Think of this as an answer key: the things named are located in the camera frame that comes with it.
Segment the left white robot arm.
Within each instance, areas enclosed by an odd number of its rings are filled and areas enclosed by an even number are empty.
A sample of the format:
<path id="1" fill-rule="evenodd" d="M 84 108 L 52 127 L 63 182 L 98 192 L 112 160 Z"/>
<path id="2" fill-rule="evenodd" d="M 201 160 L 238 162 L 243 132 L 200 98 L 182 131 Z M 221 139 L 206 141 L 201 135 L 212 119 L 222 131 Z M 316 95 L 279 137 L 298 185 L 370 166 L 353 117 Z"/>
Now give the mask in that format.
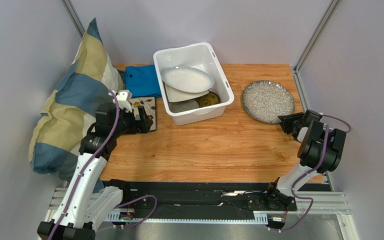
<path id="1" fill-rule="evenodd" d="M 97 200 L 89 203 L 117 139 L 148 133 L 153 120 L 142 105 L 128 110 L 111 102 L 100 104 L 95 116 L 95 123 L 80 142 L 75 172 L 62 202 L 51 220 L 38 226 L 37 234 L 43 240 L 94 240 L 106 216 L 129 194 L 129 183 L 112 179 Z"/>

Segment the grey speckled saucer plate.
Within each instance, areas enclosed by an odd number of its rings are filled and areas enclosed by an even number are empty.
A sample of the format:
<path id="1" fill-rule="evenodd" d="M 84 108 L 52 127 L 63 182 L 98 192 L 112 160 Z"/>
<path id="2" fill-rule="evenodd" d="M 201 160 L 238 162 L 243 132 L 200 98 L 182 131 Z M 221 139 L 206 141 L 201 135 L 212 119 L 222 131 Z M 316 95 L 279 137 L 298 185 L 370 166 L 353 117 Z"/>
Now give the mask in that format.
<path id="1" fill-rule="evenodd" d="M 195 110 L 198 108 L 199 108 L 199 104 L 193 99 L 174 102 L 169 106 L 169 109 L 172 113 L 182 113 L 190 110 Z"/>

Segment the white plastic bin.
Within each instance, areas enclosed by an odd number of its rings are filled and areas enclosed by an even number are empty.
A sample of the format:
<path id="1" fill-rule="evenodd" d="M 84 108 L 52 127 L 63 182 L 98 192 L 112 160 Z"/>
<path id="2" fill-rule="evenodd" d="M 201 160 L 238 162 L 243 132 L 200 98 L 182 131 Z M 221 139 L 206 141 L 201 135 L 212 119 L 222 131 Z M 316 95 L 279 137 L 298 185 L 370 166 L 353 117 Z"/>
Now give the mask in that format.
<path id="1" fill-rule="evenodd" d="M 224 114 L 226 107 L 234 102 L 234 93 L 211 44 L 200 42 L 158 50 L 153 54 L 153 61 L 165 110 L 175 125 L 219 117 Z M 177 66 L 192 67 L 211 75 L 215 83 L 210 89 L 219 96 L 220 103 L 179 113 L 171 111 L 162 74 L 164 70 Z"/>

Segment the yellow patterned round plate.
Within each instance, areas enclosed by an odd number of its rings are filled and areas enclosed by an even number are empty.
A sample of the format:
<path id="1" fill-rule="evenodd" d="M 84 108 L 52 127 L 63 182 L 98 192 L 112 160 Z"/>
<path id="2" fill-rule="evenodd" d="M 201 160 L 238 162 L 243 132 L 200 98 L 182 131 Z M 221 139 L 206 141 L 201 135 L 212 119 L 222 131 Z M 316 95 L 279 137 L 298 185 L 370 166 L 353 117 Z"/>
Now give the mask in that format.
<path id="1" fill-rule="evenodd" d="M 215 92 L 210 91 L 209 93 L 198 97 L 195 101 L 198 103 L 200 108 L 204 108 L 219 104 L 220 98 Z"/>

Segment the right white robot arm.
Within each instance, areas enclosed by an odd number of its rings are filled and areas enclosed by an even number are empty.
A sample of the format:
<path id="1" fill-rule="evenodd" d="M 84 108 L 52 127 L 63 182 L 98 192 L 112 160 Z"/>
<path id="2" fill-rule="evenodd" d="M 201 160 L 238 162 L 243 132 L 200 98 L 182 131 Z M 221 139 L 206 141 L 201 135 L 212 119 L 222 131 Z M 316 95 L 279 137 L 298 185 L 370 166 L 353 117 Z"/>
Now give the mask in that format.
<path id="1" fill-rule="evenodd" d="M 313 177 L 333 172 L 340 164 L 347 130 L 330 128 L 321 119 L 324 113 L 313 110 L 278 116 L 282 130 L 300 143 L 297 152 L 298 163 L 285 175 L 271 182 L 264 197 L 264 204 L 270 210 L 284 210 L 298 198 L 299 190 Z"/>

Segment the floral square plate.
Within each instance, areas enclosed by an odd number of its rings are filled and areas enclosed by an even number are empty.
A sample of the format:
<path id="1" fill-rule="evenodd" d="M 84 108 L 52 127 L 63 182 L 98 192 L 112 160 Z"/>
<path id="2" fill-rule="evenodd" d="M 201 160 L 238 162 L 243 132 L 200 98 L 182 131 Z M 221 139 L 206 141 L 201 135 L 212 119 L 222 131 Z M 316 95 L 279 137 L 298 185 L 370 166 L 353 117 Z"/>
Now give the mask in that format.
<path id="1" fill-rule="evenodd" d="M 156 98 L 153 96 L 136 97 L 130 100 L 131 108 L 133 109 L 135 120 L 140 120 L 139 106 L 143 106 L 146 115 L 152 120 L 153 124 L 150 127 L 150 132 L 157 130 L 157 106 Z"/>

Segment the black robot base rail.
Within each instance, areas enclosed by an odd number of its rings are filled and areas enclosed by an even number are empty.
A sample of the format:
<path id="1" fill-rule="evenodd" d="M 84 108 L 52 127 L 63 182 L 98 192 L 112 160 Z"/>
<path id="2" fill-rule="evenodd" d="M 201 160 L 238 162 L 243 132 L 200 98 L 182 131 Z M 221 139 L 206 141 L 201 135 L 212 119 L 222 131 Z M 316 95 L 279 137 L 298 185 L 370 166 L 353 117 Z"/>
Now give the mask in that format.
<path id="1" fill-rule="evenodd" d="M 146 182 L 130 181 L 122 203 L 137 218 L 174 220 L 252 220 L 255 211 L 284 215 L 297 211 L 294 201 L 284 210 L 264 204 L 266 182 Z"/>

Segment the large white oval plate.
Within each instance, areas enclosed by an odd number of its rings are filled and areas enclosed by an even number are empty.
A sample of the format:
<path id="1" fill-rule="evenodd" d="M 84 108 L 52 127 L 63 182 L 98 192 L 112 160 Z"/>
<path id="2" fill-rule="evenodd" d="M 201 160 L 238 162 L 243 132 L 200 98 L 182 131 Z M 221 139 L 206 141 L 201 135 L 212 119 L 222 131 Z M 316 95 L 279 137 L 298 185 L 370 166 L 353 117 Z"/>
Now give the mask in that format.
<path id="1" fill-rule="evenodd" d="M 215 84 L 215 79 L 210 74 L 186 66 L 167 68 L 161 73 L 161 78 L 168 86 L 191 94 L 205 92 Z"/>

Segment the white rectangular plate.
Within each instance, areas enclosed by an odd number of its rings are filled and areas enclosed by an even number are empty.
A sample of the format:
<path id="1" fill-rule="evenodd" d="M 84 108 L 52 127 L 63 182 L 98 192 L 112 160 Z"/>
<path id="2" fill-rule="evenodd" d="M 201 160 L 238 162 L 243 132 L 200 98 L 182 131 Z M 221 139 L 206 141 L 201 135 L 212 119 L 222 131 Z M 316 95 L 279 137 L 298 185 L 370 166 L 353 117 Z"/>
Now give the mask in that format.
<path id="1" fill-rule="evenodd" d="M 208 90 L 203 91 L 203 92 L 199 92 L 199 93 L 184 92 L 184 91 L 178 90 L 176 88 L 173 88 L 173 87 L 167 85 L 166 83 L 164 84 L 164 87 L 165 87 L 165 93 L 166 93 L 167 100 L 170 103 L 177 103 L 177 102 L 183 102 L 183 101 L 196 99 L 196 98 L 202 97 L 202 96 L 209 93 Z"/>

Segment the speckled round ceramic plate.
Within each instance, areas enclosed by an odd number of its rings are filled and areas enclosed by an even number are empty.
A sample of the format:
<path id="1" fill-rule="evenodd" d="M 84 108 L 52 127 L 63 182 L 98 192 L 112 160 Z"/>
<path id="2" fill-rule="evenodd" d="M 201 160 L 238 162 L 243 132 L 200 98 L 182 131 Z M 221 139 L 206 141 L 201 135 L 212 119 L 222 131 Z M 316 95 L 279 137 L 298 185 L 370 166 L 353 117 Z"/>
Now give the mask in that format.
<path id="1" fill-rule="evenodd" d="M 268 80 L 246 86 L 241 103 L 250 117 L 266 124 L 280 123 L 279 116 L 291 115 L 296 108 L 292 94 L 279 83 Z"/>

